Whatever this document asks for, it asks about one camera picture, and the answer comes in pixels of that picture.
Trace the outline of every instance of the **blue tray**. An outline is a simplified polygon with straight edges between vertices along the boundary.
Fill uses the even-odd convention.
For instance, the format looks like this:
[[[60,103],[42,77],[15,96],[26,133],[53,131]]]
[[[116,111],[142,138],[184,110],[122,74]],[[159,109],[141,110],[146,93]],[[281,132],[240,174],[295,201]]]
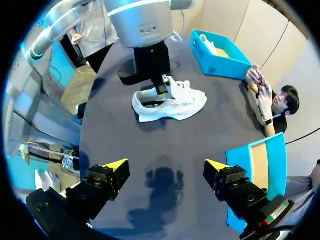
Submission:
[[[206,35],[217,49],[223,49],[229,57],[213,55],[200,35]],[[193,30],[190,46],[203,74],[243,80],[252,67],[244,53],[226,36],[207,31]]]

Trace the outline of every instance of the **blue panel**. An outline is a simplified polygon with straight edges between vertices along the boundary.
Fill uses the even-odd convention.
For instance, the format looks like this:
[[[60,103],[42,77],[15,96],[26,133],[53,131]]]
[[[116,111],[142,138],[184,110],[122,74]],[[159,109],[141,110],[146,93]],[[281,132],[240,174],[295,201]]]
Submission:
[[[216,48],[223,49],[229,57],[212,55],[200,38],[202,34],[206,35],[210,42],[214,42]],[[248,69],[252,67],[243,52],[226,36],[193,30],[190,46],[205,75],[243,80]]]
[[[264,138],[247,146],[238,147],[226,152],[226,160],[229,166],[239,165],[246,170],[246,176],[253,182],[253,160],[250,149],[256,145],[265,143],[268,155],[269,172],[269,200],[277,195],[285,195],[287,184],[287,150],[284,134],[278,133],[274,136]],[[228,208],[227,224],[242,234],[247,223],[239,220],[234,212]]]
[[[239,165],[241,168],[246,170],[246,177],[250,178],[250,181],[253,180],[253,163],[251,158],[251,151],[249,146],[242,146],[232,150],[227,151],[226,153],[226,163],[229,166]],[[235,213],[228,207],[228,217],[227,224],[236,230],[238,233],[242,234],[247,223],[244,220],[237,218]]]
[[[50,170],[49,163],[30,159],[30,165],[27,165],[20,155],[7,158],[6,162],[11,182],[18,189],[36,190],[35,170],[39,172]]]
[[[266,141],[269,164],[268,199],[273,200],[277,195],[285,195],[288,160],[284,134],[278,133]]]

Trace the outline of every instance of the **white wall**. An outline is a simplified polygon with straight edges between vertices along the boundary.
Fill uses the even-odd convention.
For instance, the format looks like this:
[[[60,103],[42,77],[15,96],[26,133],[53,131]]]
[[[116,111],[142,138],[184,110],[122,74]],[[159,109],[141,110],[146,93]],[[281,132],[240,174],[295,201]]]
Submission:
[[[191,35],[193,29],[201,28],[201,20],[203,18],[203,9],[206,0],[198,0],[196,5],[187,10],[183,10],[185,17],[185,25],[183,34]],[[183,25],[183,17],[180,10],[171,11],[173,30],[179,33]]]
[[[271,86],[276,85],[295,64],[305,50],[307,42],[308,40],[297,27],[289,22],[275,50],[261,66],[263,75]]]
[[[309,40],[303,53],[275,90],[292,85],[298,90],[300,109],[287,117],[286,142],[301,138],[320,128],[320,61]],[[288,176],[308,176],[320,159],[320,131],[287,145]]]
[[[260,67],[273,53],[288,25],[288,19],[261,0],[250,0],[234,43]]]
[[[286,152],[288,176],[309,176],[320,159],[320,131],[287,145]]]
[[[250,0],[206,0],[201,30],[227,36],[234,41],[249,2]]]
[[[285,85],[294,86],[299,94],[300,109],[287,117],[285,139],[291,142],[320,128],[320,61],[309,40],[305,50],[286,75],[275,85],[278,91]]]

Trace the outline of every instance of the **black table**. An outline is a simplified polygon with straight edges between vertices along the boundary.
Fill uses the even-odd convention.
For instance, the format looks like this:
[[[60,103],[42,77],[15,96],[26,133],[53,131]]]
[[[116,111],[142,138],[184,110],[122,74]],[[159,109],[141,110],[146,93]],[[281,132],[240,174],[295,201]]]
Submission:
[[[117,76],[133,50],[116,42],[103,62],[86,106],[80,141],[81,168],[129,159],[131,176],[93,227],[119,239],[236,240],[219,202],[203,177],[205,159],[226,164],[227,150],[264,137],[241,81],[203,75],[189,46],[167,41],[176,81],[206,93],[197,115],[139,123],[134,92],[150,81],[125,86]]]

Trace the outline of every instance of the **white shoe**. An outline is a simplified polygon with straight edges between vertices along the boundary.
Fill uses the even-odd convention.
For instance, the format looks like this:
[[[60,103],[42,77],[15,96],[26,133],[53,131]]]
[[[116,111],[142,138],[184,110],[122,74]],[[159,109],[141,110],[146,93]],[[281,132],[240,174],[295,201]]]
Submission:
[[[215,47],[214,42],[210,42],[210,41],[207,39],[207,36],[204,35],[204,34],[201,34],[201,35],[200,35],[200,38],[201,38],[201,40],[204,42],[204,44],[208,47],[208,49],[210,50],[211,54],[213,54],[213,55],[215,55],[215,56],[218,55],[217,49],[216,49],[216,47]]]
[[[175,82],[171,76],[168,79],[170,86],[165,97],[158,96],[155,88],[133,95],[132,106],[140,123],[166,117],[185,120],[204,108],[207,102],[204,92],[191,89],[189,81]]]

